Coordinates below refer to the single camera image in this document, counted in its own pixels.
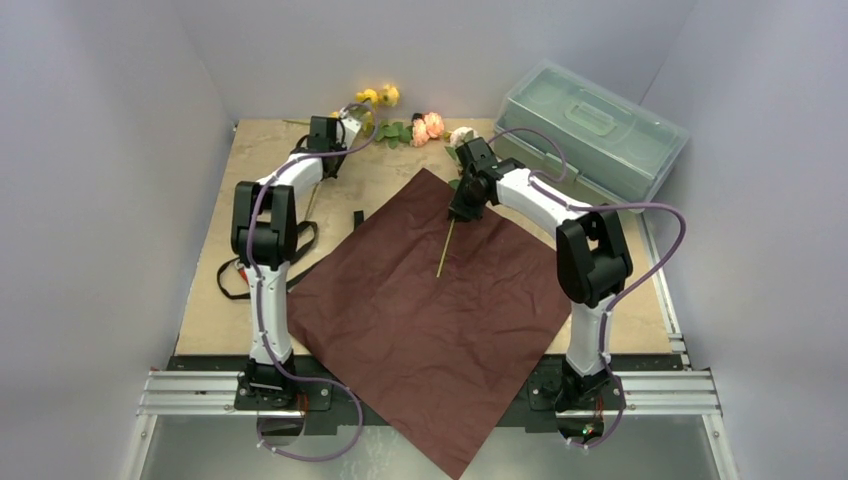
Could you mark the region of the dark red wrapping paper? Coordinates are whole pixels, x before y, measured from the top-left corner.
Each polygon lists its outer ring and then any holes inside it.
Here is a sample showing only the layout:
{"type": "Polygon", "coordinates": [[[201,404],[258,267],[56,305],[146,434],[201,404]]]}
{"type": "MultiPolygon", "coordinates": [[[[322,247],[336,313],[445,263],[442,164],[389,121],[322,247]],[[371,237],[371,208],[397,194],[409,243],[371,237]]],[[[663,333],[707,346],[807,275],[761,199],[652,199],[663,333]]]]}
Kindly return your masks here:
{"type": "MultiPolygon", "coordinates": [[[[355,394],[382,375],[443,375],[510,401],[570,314],[553,250],[495,212],[454,226],[435,277],[452,195],[419,171],[288,296],[292,336],[355,394]]],[[[450,425],[391,426],[456,479],[497,417],[486,405],[450,425]]]]}

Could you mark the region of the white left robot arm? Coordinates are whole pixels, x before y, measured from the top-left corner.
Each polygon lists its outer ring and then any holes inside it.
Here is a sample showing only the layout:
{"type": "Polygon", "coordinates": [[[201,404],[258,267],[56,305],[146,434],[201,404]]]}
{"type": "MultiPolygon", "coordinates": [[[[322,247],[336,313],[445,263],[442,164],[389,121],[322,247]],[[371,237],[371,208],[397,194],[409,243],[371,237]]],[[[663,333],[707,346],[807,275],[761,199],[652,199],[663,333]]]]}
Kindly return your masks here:
{"type": "Polygon", "coordinates": [[[296,200],[337,176],[362,127],[362,121],[348,111],[334,117],[314,116],[308,133],[281,166],[235,187],[230,244],[244,267],[252,318],[250,353],[237,377],[237,410],[289,410],[306,405],[287,319],[287,276],[302,256],[296,200]]]}

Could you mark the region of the peach fake rose stem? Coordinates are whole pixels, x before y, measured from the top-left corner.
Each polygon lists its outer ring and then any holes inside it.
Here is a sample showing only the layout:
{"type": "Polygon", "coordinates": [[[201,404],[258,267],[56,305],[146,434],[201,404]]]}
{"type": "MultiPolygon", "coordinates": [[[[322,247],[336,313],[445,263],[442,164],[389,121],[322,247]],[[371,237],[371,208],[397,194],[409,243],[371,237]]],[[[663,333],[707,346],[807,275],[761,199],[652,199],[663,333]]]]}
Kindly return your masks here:
{"type": "Polygon", "coordinates": [[[381,121],[375,128],[377,142],[386,142],[390,148],[401,144],[420,148],[450,136],[443,117],[436,112],[414,113],[409,122],[381,121]]]}

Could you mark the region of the yellow fake flower stem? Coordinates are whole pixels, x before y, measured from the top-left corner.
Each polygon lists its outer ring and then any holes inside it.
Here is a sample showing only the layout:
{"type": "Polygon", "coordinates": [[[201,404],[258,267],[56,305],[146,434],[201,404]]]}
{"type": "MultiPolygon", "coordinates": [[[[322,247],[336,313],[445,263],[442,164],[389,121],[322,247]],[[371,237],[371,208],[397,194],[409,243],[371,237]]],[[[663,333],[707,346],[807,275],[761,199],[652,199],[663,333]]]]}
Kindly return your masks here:
{"type": "MultiPolygon", "coordinates": [[[[354,95],[354,101],[338,110],[337,113],[349,113],[359,117],[363,123],[363,129],[356,137],[353,148],[348,151],[349,156],[363,150],[374,143],[375,128],[378,126],[378,111],[384,107],[394,107],[399,101],[399,92],[391,84],[378,90],[365,89],[354,95]]],[[[295,197],[299,197],[304,191],[319,185],[321,182],[331,178],[323,179],[321,167],[317,161],[298,161],[294,148],[288,159],[275,171],[274,176],[269,179],[272,186],[291,187],[295,197]]]]}

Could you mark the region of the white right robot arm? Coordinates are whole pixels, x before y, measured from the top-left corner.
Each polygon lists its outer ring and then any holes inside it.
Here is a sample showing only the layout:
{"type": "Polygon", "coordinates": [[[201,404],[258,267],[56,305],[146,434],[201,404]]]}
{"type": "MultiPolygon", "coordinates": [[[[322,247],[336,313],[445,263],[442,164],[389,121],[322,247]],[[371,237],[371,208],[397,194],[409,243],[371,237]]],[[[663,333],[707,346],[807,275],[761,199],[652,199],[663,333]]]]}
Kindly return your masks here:
{"type": "Polygon", "coordinates": [[[633,273],[618,214],[564,195],[515,159],[498,159],[481,137],[454,151],[460,180],[449,219],[479,220],[487,205],[503,205],[554,239],[558,283],[571,302],[571,327],[553,408],[564,412],[589,405],[611,379],[609,307],[633,273]]]}

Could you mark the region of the pink fake rose stem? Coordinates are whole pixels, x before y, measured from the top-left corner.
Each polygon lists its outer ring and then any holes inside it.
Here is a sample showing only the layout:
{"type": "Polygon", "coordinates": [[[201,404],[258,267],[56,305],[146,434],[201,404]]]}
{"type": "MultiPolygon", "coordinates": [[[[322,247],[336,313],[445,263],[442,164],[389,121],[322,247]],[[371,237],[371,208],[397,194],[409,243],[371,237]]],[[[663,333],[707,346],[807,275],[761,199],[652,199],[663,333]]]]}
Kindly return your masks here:
{"type": "MultiPolygon", "coordinates": [[[[474,128],[463,126],[463,127],[459,127],[458,129],[454,130],[447,137],[448,145],[445,147],[445,151],[448,153],[449,157],[454,161],[455,167],[457,169],[457,174],[458,174],[458,177],[456,179],[450,180],[448,182],[448,184],[454,190],[456,190],[457,187],[459,186],[459,182],[460,182],[459,178],[461,177],[461,175],[464,171],[464,167],[462,166],[462,163],[459,160],[456,149],[461,144],[463,144],[467,141],[473,140],[474,138],[476,138],[478,136],[479,136],[479,133],[474,128]]],[[[441,252],[441,256],[440,256],[440,259],[439,259],[439,263],[438,263],[438,267],[437,267],[437,271],[436,271],[436,275],[435,275],[436,278],[440,278],[442,276],[442,272],[443,272],[443,269],[444,269],[445,261],[447,259],[447,254],[448,254],[450,242],[451,242],[453,231],[454,231],[454,226],[455,226],[455,223],[456,223],[455,218],[451,214],[448,215],[448,220],[449,220],[448,232],[447,232],[445,242],[444,242],[444,245],[443,245],[443,249],[442,249],[442,252],[441,252]]]]}

